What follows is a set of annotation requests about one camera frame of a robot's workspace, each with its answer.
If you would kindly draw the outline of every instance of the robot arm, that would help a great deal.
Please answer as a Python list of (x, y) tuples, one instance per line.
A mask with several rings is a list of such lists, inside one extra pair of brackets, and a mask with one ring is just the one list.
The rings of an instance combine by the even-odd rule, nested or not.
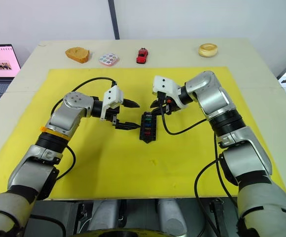
[(192, 101), (199, 103), (219, 146), (226, 149), (219, 156), (224, 175), (239, 186), (239, 235), (286, 236), (286, 194), (271, 180), (269, 157), (215, 74), (205, 71), (184, 86), (156, 76), (153, 93), (158, 100), (151, 107), (158, 108), (152, 113), (157, 115), (160, 110), (170, 115)]
[(5, 193), (0, 194), (0, 236), (16, 236), (30, 216), (36, 200), (45, 199), (55, 185), (62, 152), (74, 135), (81, 118), (98, 117), (109, 120), (118, 129), (135, 129), (139, 125), (120, 123), (116, 118), (119, 106), (139, 107), (123, 98), (123, 92), (114, 85), (105, 92), (103, 101), (80, 92), (70, 92), (64, 98), (45, 127), (37, 142), (31, 145), (9, 177)]

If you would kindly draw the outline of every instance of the bread slice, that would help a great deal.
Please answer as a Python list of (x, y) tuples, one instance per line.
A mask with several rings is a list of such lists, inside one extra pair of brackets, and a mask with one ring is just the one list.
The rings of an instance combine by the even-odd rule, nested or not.
[(65, 54), (70, 59), (73, 59), (76, 62), (86, 63), (89, 57), (89, 50), (81, 48), (81, 47), (74, 47), (74, 48), (69, 48), (68, 50), (66, 50)]

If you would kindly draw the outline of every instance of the colored fuse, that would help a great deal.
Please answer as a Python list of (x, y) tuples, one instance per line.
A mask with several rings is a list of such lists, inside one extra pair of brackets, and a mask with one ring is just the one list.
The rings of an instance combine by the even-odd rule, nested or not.
[(144, 112), (141, 117), (140, 140), (149, 143), (156, 140), (156, 115)]

